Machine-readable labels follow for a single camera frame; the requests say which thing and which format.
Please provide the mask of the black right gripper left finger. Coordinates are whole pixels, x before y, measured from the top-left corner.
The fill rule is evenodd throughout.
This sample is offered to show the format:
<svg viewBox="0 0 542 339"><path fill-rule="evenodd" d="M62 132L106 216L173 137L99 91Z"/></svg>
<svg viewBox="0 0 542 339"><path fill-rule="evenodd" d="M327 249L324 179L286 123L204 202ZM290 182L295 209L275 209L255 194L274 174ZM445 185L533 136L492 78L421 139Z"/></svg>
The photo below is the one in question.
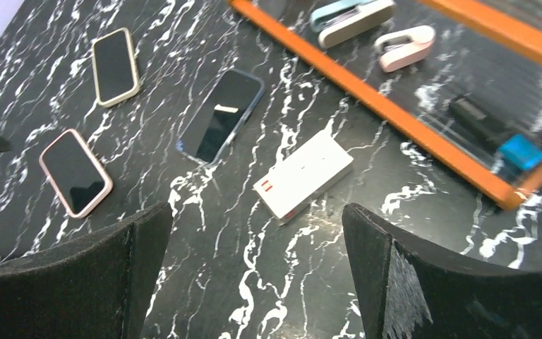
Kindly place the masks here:
<svg viewBox="0 0 542 339"><path fill-rule="evenodd" d="M0 265L0 338L138 338L173 212L114 225Z"/></svg>

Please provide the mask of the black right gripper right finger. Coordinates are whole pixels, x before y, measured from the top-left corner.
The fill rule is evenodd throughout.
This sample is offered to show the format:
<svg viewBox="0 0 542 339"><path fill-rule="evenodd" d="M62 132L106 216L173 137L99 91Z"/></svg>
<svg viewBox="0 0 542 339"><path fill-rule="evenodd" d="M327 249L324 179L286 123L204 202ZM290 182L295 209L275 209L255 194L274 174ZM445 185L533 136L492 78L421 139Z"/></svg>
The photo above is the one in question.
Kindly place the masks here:
<svg viewBox="0 0 542 339"><path fill-rule="evenodd" d="M542 270L458 254L357 203L342 226L367 338L542 338Z"/></svg>

